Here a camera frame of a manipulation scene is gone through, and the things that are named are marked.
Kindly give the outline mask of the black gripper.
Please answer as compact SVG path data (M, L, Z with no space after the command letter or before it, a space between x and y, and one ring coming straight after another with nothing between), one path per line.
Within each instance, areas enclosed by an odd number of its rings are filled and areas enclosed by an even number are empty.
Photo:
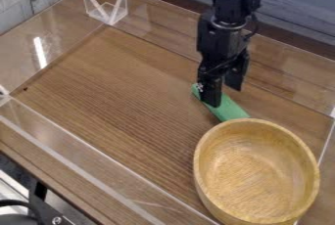
M201 14L197 22L196 49L201 54L197 69L200 99L217 108L223 83L240 91L250 68L250 37L243 35L248 20L223 22L212 14Z

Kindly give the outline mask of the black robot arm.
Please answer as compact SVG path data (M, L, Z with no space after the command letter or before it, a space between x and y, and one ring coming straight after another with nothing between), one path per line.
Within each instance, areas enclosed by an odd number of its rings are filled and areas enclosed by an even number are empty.
M221 105L223 85L237 91L243 88L260 1L212 0L211 8L199 17L196 49L201 62L196 86L200 99L215 108Z

